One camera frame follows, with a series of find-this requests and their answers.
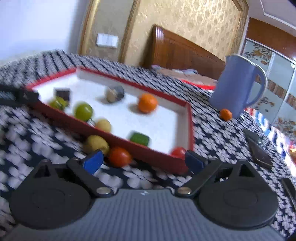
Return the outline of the tan longan fruit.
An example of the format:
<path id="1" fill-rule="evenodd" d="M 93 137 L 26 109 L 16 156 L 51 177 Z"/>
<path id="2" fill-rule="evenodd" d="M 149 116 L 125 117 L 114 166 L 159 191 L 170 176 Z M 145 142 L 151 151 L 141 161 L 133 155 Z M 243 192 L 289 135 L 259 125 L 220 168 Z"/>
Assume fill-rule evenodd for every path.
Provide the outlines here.
<path id="1" fill-rule="evenodd" d="M 97 135 L 92 135 L 87 138 L 83 145 L 83 150 L 88 154 L 97 150 L 101 150 L 105 156 L 109 152 L 109 144 L 104 138 Z"/>
<path id="2" fill-rule="evenodd" d="M 101 131 L 108 132 L 108 133 L 110 133 L 112 129 L 111 123 L 105 118 L 99 119 L 96 122 L 95 127 Z"/>

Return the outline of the red cherry tomato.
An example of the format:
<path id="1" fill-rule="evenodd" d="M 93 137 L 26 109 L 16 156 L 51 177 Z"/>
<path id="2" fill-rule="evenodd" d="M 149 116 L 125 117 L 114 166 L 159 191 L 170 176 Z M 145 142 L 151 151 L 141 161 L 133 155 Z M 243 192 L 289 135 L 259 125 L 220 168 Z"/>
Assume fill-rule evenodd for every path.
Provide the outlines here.
<path id="1" fill-rule="evenodd" d="M 112 166 L 121 168 L 132 162 L 132 156 L 126 149 L 114 147 L 109 151 L 108 160 Z"/>
<path id="2" fill-rule="evenodd" d="M 186 155 L 186 149 L 183 147 L 175 147 L 171 150 L 170 155 L 179 159 L 184 160 Z"/>

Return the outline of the green tomato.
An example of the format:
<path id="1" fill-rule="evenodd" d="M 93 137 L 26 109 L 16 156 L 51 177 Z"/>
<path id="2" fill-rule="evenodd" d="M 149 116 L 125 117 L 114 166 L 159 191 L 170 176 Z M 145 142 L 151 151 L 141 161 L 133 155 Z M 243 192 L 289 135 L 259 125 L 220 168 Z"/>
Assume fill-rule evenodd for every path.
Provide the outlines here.
<path id="1" fill-rule="evenodd" d="M 65 101 L 62 97 L 57 96 L 49 102 L 49 106 L 64 111 L 64 109 L 68 106 L 68 102 Z"/>
<path id="2" fill-rule="evenodd" d="M 93 108 L 86 102 L 78 103 L 74 108 L 74 117 L 81 121 L 89 121 L 93 116 Z"/>

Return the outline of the large orange mandarin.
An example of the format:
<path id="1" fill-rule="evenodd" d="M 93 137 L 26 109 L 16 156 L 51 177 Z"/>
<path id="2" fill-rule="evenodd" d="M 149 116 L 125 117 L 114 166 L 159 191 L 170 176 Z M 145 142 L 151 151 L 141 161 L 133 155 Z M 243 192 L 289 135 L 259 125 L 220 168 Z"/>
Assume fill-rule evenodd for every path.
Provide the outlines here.
<path id="1" fill-rule="evenodd" d="M 158 106 L 157 99 L 149 93 L 144 93 L 138 98 L 137 107 L 142 113 L 151 113 Z"/>

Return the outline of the floral navy tablecloth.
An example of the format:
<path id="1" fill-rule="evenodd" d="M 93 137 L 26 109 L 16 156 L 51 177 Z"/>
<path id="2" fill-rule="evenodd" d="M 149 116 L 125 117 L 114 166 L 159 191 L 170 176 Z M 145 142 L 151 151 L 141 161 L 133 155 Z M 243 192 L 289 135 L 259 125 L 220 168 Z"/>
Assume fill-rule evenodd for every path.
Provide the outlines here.
<path id="1" fill-rule="evenodd" d="M 1 83 L 24 86 L 75 67 L 122 77 L 188 101 L 193 111 L 194 151 L 200 156 L 215 157 L 232 164 L 251 160 L 243 131 L 248 128 L 257 133 L 274 164 L 271 170 L 256 166 L 278 196 L 279 209 L 272 226 L 284 237 L 295 232 L 295 210 L 281 185 L 282 178 L 291 178 L 292 175 L 274 144 L 249 114 L 244 113 L 228 122 L 220 120 L 207 102 L 208 91 L 144 68 L 62 50 L 42 52 L 1 66 Z M 76 133 L 61 128 L 57 122 L 31 109 L 1 107 L 1 235 L 15 226 L 9 210 L 10 195 L 32 169 L 44 159 L 64 163 L 72 157 L 84 157 Z"/>

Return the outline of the small orange by pitcher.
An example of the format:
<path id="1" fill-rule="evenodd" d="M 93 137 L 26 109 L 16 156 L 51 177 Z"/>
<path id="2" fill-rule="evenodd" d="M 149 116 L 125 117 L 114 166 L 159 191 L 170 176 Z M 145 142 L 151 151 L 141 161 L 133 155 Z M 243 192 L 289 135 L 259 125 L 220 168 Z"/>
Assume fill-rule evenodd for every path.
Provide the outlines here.
<path id="1" fill-rule="evenodd" d="M 229 121 L 233 118 L 233 115 L 228 109 L 222 109 L 219 113 L 219 117 L 224 121 Z"/>

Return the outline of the black smartphone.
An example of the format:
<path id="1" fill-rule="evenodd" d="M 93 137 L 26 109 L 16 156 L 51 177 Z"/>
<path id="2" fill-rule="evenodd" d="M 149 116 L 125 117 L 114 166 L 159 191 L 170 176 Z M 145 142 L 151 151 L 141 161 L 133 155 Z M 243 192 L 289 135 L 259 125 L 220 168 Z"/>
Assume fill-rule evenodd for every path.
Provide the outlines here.
<path id="1" fill-rule="evenodd" d="M 251 152 L 252 161 L 262 168 L 271 170 L 273 163 L 270 156 L 260 145 L 260 136 L 248 129 L 244 129 L 243 132 Z"/>

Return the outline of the red shallow cardboard tray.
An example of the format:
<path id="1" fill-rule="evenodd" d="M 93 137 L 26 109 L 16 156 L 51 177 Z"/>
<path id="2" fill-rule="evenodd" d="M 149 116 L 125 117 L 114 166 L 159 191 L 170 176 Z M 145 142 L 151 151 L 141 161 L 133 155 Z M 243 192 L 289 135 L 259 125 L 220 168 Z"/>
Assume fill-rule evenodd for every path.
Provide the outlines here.
<path id="1" fill-rule="evenodd" d="M 125 96 L 121 101 L 109 103 L 107 87 L 122 86 Z M 55 98 L 56 88 L 69 88 L 70 101 L 64 111 L 52 108 L 49 102 Z M 56 120 L 66 128 L 85 137 L 98 135 L 111 147 L 126 149 L 133 158 L 174 174 L 186 173 L 185 161 L 170 155 L 175 147 L 192 149 L 194 144 L 191 106 L 188 102 L 161 91 L 104 74 L 98 71 L 76 68 L 59 72 L 27 85 L 28 90 L 39 94 L 33 108 Z M 152 94 L 158 106 L 151 113 L 138 110 L 138 98 Z M 112 126 L 107 133 L 88 122 L 74 117 L 74 108 L 86 102 L 93 108 L 93 120 L 107 119 Z M 149 145 L 142 146 L 130 141 L 132 133 L 138 132 L 150 138 Z"/>

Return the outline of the blue ceramic pitcher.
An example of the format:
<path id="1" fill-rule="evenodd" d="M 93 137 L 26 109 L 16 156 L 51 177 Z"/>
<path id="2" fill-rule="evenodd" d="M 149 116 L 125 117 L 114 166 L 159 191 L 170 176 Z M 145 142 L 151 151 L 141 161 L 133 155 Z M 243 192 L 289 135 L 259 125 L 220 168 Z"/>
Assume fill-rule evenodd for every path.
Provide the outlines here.
<path id="1" fill-rule="evenodd" d="M 248 101 L 252 85 L 256 78 L 261 81 L 261 88 L 252 101 Z M 228 109 L 233 118 L 238 118 L 244 109 L 256 104 L 267 89 L 268 79 L 262 67 L 239 54 L 226 57 L 226 65 L 218 79 L 216 88 L 209 98 L 212 107 Z"/>

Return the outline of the dark object at edge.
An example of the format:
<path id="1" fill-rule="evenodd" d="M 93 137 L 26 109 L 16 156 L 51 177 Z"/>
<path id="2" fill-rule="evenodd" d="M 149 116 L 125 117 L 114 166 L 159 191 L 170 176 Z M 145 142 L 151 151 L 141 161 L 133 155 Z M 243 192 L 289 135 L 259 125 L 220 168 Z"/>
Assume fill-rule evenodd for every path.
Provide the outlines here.
<path id="1" fill-rule="evenodd" d="M 295 186 L 292 181 L 289 178 L 282 178 L 281 183 L 292 204 L 295 205 Z"/>

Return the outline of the wooden bed headboard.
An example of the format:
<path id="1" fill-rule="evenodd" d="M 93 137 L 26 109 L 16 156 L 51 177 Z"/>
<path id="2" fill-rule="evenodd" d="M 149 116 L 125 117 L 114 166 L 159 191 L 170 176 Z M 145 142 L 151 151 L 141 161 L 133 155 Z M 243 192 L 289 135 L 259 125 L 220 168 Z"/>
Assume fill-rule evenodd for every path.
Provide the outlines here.
<path id="1" fill-rule="evenodd" d="M 153 65 L 166 69 L 195 69 L 199 74 L 217 80 L 225 68 L 225 61 L 180 35 L 154 25 L 142 67 L 148 69 Z"/>

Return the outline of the wardrobe with sliding doors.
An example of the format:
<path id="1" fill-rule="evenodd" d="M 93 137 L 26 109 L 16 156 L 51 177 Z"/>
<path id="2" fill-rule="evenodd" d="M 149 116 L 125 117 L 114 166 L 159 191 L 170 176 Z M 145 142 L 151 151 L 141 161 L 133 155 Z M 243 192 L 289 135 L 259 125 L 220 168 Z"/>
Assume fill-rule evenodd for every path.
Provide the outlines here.
<path id="1" fill-rule="evenodd" d="M 251 18 L 242 56 L 259 65 L 268 79 L 263 97 L 253 108 L 295 141 L 295 37 Z"/>

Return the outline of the white wall switch panel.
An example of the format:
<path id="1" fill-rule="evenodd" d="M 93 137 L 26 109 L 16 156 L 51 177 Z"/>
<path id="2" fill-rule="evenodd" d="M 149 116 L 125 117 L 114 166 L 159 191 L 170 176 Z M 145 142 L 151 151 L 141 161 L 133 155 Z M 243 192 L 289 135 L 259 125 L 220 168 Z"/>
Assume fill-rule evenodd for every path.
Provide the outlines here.
<path id="1" fill-rule="evenodd" d="M 118 47 L 119 37 L 110 34 L 98 33 L 96 39 L 96 45 L 99 47 L 106 48 L 117 48 Z"/>

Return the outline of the gold picture frame moulding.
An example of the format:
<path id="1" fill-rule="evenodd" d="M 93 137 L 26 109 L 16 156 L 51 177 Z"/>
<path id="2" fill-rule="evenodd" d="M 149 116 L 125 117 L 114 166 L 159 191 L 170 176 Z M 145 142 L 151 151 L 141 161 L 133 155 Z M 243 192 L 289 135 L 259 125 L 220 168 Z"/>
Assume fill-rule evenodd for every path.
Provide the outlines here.
<path id="1" fill-rule="evenodd" d="M 125 61 L 140 1 L 90 1 L 81 29 L 78 54 Z M 98 34 L 118 37 L 116 47 L 98 46 Z"/>

